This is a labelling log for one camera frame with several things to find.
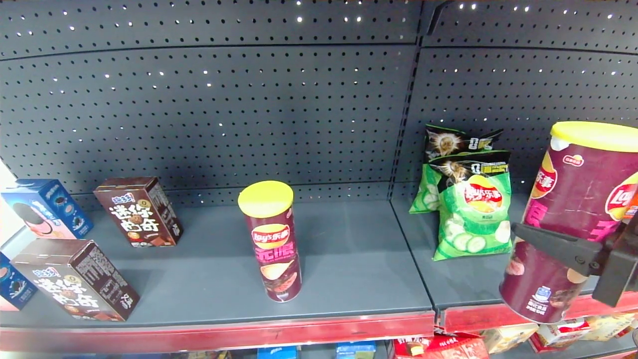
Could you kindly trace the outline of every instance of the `blue oreo box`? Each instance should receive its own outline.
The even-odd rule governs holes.
[[[296,346],[278,346],[257,349],[257,359],[297,359]]]
[[[20,310],[38,289],[0,253],[0,310]]]
[[[2,197],[39,238],[84,238],[93,223],[57,179],[17,179]]]
[[[372,340],[337,343],[337,359],[373,359],[375,351],[376,343]]]

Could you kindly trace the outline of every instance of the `cucumber chip bag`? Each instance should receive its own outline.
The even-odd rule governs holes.
[[[440,192],[439,245],[434,261],[510,252],[512,187],[509,151],[440,157],[430,162]]]
[[[435,158],[460,153],[488,151],[492,143],[500,137],[503,130],[496,130],[482,137],[472,137],[463,131],[426,125],[426,148],[423,157],[421,182],[410,213],[428,213],[439,207],[439,193],[436,185],[441,178],[439,172],[429,166]]]

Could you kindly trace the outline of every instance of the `cucumber slice image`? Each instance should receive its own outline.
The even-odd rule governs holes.
[[[454,238],[461,233],[465,233],[465,228],[462,225],[456,224],[451,219],[445,222],[445,235],[448,238]]]
[[[470,233],[461,233],[454,237],[454,248],[467,252],[468,242],[472,239],[472,235]]]
[[[438,208],[439,202],[438,202],[438,195],[436,194],[426,194],[423,196],[423,205],[431,210],[434,211]]]
[[[436,188],[435,185],[430,185],[428,184],[427,186],[427,191],[431,194],[437,194],[438,193],[438,189]]]
[[[467,242],[468,252],[470,253],[479,253],[481,250],[485,248],[486,241],[485,238],[476,236],[470,239]]]
[[[507,243],[510,241],[510,234],[510,221],[504,220],[498,225],[496,232],[494,232],[494,238],[500,243]]]
[[[452,214],[451,221],[453,221],[454,223],[459,224],[459,225],[465,224],[465,221],[463,220],[463,217],[461,217],[457,213],[453,213]]]

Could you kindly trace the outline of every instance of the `red shelf edge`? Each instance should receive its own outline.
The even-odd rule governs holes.
[[[174,353],[431,336],[433,330],[433,311],[214,326],[60,330],[0,327],[0,351]]]
[[[565,319],[633,310],[638,310],[638,292],[626,292],[615,307],[600,303],[587,294],[574,300]],[[444,318],[443,327],[448,332],[476,332],[499,326],[529,323],[525,318],[511,311],[505,304],[448,308],[445,309]]]

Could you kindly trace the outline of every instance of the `pegboard back panel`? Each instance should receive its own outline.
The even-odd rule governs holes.
[[[619,54],[422,49],[396,180],[419,180],[426,124],[477,135],[504,128],[495,149],[512,151],[512,178],[532,180],[555,122],[638,123],[636,65]]]
[[[148,47],[414,43],[419,1],[0,3],[0,59]]]
[[[638,2],[455,1],[423,46],[547,47],[638,52]]]
[[[326,185],[296,185],[297,202],[384,201],[388,182],[339,183]],[[166,195],[175,207],[236,206],[242,187],[168,190]],[[93,194],[74,195],[82,209],[101,211],[102,205]]]
[[[74,194],[388,181],[413,46],[224,47],[0,63],[2,158]]]

